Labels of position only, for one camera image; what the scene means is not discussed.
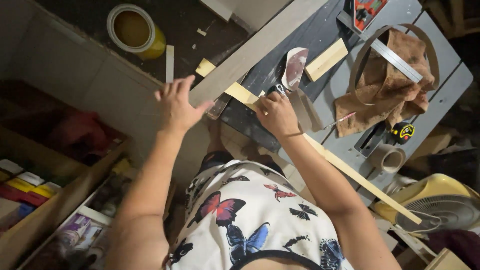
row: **yellow fan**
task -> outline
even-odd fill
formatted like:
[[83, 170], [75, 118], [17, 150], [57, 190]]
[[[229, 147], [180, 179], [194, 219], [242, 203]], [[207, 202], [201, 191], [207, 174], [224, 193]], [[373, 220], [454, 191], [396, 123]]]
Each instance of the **yellow fan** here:
[[418, 215], [422, 223], [415, 224], [383, 202], [376, 203], [375, 210], [410, 233], [467, 230], [480, 220], [479, 194], [444, 174], [433, 174], [391, 197]]

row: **left hand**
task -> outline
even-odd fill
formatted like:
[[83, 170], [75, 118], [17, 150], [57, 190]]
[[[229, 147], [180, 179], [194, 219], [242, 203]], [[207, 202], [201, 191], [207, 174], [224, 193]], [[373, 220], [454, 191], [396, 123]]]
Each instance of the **left hand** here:
[[190, 105], [188, 94], [194, 80], [194, 75], [176, 79], [171, 84], [165, 84], [163, 90], [155, 92], [163, 116], [162, 129], [185, 134], [213, 106], [213, 101], [206, 101], [197, 108]]

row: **tape measure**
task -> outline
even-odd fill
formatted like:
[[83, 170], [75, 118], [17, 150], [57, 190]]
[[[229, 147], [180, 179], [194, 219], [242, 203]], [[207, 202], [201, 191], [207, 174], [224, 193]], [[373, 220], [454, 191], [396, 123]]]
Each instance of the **tape measure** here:
[[406, 144], [415, 134], [415, 126], [407, 123], [400, 122], [395, 124], [392, 128], [392, 135], [395, 141], [401, 145]]

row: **right hand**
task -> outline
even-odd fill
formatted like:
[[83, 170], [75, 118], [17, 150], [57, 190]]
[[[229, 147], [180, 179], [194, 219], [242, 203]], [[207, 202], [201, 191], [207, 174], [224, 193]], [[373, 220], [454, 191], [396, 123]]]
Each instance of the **right hand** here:
[[260, 101], [264, 108], [257, 108], [258, 120], [277, 140], [301, 134], [297, 115], [287, 96], [273, 92], [268, 97], [261, 96]]

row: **woman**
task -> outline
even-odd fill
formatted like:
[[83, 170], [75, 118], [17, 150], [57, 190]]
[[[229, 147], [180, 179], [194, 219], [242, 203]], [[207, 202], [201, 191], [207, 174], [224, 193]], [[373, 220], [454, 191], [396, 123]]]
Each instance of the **woman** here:
[[258, 119], [318, 207], [299, 196], [270, 157], [250, 151], [259, 163], [234, 160], [213, 127], [209, 153], [187, 189], [185, 226], [170, 247], [162, 216], [173, 165], [186, 132], [213, 104], [189, 104], [194, 79], [156, 93], [163, 126], [115, 219], [108, 268], [400, 269], [355, 190], [301, 135], [292, 105], [278, 93], [260, 98]]

